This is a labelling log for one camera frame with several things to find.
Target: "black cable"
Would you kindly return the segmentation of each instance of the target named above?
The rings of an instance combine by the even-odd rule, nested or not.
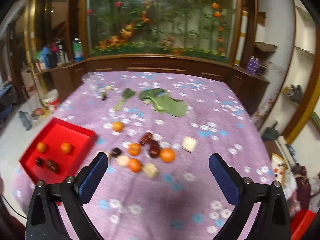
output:
[[[4,200],[6,201],[6,203],[11,207],[11,209],[19,216],[23,217],[24,219],[27,219],[25,216],[22,216],[21,214],[19,214],[17,211],[14,210],[14,208],[9,204],[9,202],[6,200],[6,198],[4,197],[4,195],[2,195],[2,197],[4,198]]]

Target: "orange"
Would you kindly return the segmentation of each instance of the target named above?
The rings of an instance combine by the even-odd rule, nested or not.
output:
[[[174,150],[170,148],[165,148],[160,151],[160,158],[165,162],[165,163],[171,163],[174,161],[176,158],[176,153]]]
[[[112,124],[112,129],[116,132],[121,132],[124,128],[124,124],[120,121],[116,121]]]
[[[38,150],[39,152],[45,153],[45,152],[47,151],[47,149],[48,149],[48,147],[47,147],[47,145],[46,145],[45,143],[39,142],[39,143],[37,144],[37,150]]]
[[[64,154],[69,154],[72,150],[72,145],[70,143],[61,143],[60,149]]]
[[[219,5],[217,3],[213,3],[211,5],[212,9],[218,9],[219,8]]]
[[[215,17],[217,17],[217,18],[221,17],[221,13],[220,13],[220,12],[215,12],[213,15],[214,15]]]
[[[128,153],[136,156],[141,152],[141,145],[139,143],[131,143],[128,148]]]
[[[137,159],[129,160],[128,167],[132,172],[139,173],[142,169],[142,164]]]

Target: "red tray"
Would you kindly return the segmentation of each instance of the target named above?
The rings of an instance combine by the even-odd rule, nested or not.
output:
[[[20,163],[35,184],[39,180],[44,180],[47,184],[60,183],[65,177],[76,174],[97,137],[94,131],[54,117],[30,144]],[[48,146],[45,153],[36,149],[38,142],[44,142]],[[69,155],[60,150],[60,144],[64,142],[73,146]],[[45,164],[37,166],[37,157],[44,161],[52,159],[60,164],[59,174],[50,171]]]

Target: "blue gripper pad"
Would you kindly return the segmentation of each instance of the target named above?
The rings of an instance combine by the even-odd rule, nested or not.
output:
[[[89,166],[79,172],[75,190],[81,205],[89,203],[107,168],[108,157],[105,153],[100,152]]]
[[[240,175],[235,169],[229,167],[217,153],[210,156],[209,168],[228,203],[237,206],[243,188]]]

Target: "purple tablecloth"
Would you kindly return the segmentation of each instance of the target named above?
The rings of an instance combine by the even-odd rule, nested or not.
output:
[[[106,101],[100,99],[94,84],[113,87]],[[122,111],[115,112],[112,108],[125,88],[169,90],[173,98],[186,102],[187,115],[177,118],[156,112],[136,96],[125,103]],[[109,152],[119,147],[129,155],[128,144],[138,142],[147,130],[161,147],[176,151],[173,163],[151,159],[145,148],[137,156],[142,163],[151,162],[158,167],[155,179],[149,179],[143,171],[132,173],[118,166],[116,159],[110,160],[90,203],[84,205],[105,239],[213,239],[234,207],[227,203],[209,170],[212,153],[218,152],[241,176],[249,176],[255,182],[269,184],[274,178],[266,150],[247,112],[222,82],[182,74],[97,73],[62,103],[54,116],[99,135],[82,166],[88,165],[99,150]],[[114,120],[126,124],[124,131],[111,129]],[[181,148],[185,136],[198,140],[193,153]],[[30,178],[19,169],[14,195],[25,212],[33,188]],[[59,209],[70,237],[77,239],[63,206]],[[240,239],[247,236],[253,221],[251,216]]]

